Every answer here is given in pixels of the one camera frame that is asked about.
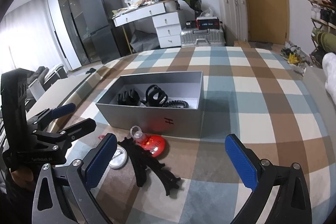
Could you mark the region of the person's left hand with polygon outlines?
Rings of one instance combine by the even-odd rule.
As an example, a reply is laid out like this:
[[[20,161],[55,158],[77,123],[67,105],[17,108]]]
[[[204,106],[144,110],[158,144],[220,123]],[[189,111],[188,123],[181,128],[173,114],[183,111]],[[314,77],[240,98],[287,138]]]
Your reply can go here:
[[[31,170],[22,168],[11,172],[13,181],[20,187],[25,187],[27,184],[34,181],[34,175]]]

